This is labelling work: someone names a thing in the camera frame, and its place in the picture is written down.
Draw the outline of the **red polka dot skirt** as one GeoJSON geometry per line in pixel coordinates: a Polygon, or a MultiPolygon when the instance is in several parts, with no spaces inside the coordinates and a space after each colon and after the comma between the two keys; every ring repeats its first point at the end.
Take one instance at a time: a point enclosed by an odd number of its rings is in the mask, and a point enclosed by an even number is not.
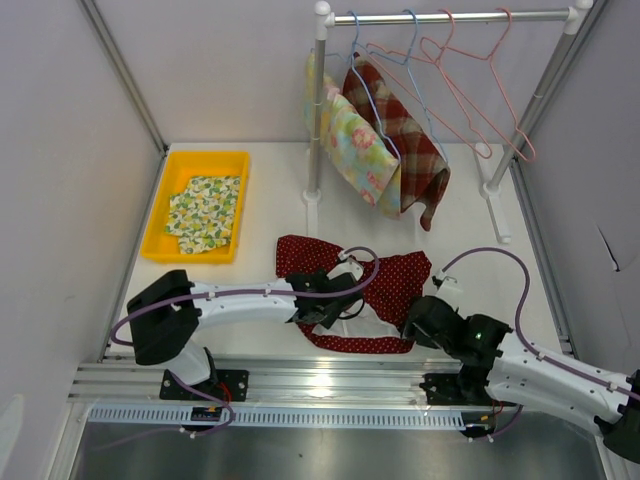
{"type": "MultiPolygon", "coordinates": [[[[342,248],[324,240],[285,235],[276,243],[276,275],[330,271],[339,263],[342,248]]],[[[364,301],[348,312],[354,318],[336,321],[331,328],[301,325],[302,335],[314,346],[348,354],[406,354],[413,342],[401,337],[412,303],[423,295],[431,262],[422,251],[380,259],[375,279],[364,289],[364,301]]]]}

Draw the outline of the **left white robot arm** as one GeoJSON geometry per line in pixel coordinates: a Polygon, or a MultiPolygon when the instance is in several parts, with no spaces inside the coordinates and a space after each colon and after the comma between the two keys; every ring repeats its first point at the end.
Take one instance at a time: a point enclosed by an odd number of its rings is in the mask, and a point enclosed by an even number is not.
{"type": "Polygon", "coordinates": [[[331,271],[233,287],[192,282],[184,270],[172,270],[127,304],[131,339],[113,331],[112,341],[132,347],[138,365],[162,368],[167,382],[177,377],[192,398],[204,400],[221,381],[210,350],[193,340],[196,332],[255,321],[330,327],[364,300],[363,274],[360,264],[343,262],[331,271]]]}

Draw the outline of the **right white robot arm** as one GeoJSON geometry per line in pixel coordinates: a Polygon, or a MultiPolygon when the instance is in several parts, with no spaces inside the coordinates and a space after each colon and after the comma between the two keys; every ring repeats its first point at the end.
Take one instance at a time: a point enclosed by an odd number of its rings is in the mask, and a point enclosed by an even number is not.
{"type": "Polygon", "coordinates": [[[411,305],[403,334],[461,363],[456,374],[425,375],[421,387],[431,403],[532,408],[583,428],[619,457],[638,462],[638,374],[527,345],[506,323],[483,314],[463,318],[435,296],[411,305]]]}

